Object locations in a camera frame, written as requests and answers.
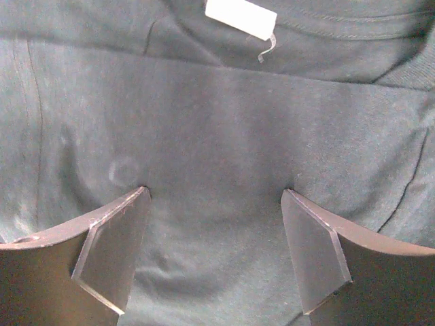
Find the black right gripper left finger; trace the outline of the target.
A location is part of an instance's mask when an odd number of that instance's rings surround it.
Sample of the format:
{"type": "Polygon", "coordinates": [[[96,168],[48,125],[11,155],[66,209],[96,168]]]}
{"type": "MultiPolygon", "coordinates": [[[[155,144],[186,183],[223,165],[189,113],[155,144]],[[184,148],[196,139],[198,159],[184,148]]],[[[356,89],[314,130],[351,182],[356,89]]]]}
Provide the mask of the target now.
{"type": "Polygon", "coordinates": [[[1,245],[2,325],[116,325],[125,313],[150,192],[1,245]]]}

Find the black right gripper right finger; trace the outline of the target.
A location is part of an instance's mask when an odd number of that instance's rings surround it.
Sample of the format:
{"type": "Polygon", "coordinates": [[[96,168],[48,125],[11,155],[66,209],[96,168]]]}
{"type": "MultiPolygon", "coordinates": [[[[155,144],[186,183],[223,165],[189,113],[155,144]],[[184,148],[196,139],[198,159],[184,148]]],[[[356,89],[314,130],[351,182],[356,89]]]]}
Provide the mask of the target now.
{"type": "Polygon", "coordinates": [[[433,325],[434,250],[339,217],[287,189],[283,223],[312,325],[433,325]]]}

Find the black t shirt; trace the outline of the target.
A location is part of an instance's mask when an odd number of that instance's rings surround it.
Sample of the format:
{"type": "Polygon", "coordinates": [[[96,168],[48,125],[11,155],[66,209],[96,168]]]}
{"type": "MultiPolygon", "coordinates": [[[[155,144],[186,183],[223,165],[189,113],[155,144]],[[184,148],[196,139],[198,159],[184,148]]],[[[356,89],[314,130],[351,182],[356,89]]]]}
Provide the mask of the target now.
{"type": "Polygon", "coordinates": [[[280,199],[434,245],[434,2],[1,2],[1,239],[144,185],[121,325],[308,325],[280,199]]]}

